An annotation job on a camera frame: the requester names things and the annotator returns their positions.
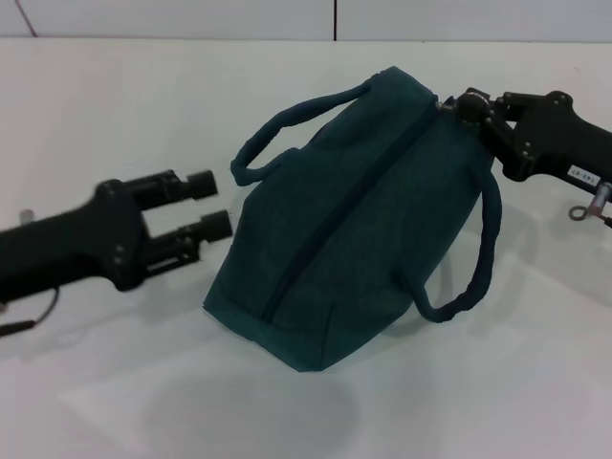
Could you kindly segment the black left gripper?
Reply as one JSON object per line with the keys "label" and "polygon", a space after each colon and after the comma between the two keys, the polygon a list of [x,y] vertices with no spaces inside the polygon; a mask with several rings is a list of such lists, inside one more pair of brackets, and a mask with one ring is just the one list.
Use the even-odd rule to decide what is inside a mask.
{"label": "black left gripper", "polygon": [[[218,194],[211,170],[181,180],[167,170],[126,184],[98,185],[84,205],[1,232],[1,301],[11,302],[88,277],[104,277],[125,292],[142,284],[137,249],[147,236],[142,212]],[[141,249],[144,275],[160,275],[200,260],[203,242],[232,237],[230,214],[220,210],[154,237]]]}

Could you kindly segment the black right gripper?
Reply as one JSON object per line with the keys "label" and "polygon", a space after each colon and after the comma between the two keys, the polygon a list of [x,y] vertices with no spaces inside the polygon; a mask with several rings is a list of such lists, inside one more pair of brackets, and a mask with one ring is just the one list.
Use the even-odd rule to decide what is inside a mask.
{"label": "black right gripper", "polygon": [[561,91],[492,98],[470,87],[449,97],[447,110],[464,123],[478,125],[478,140],[513,181],[534,175],[572,185],[611,181],[611,133],[578,116],[573,99]]}

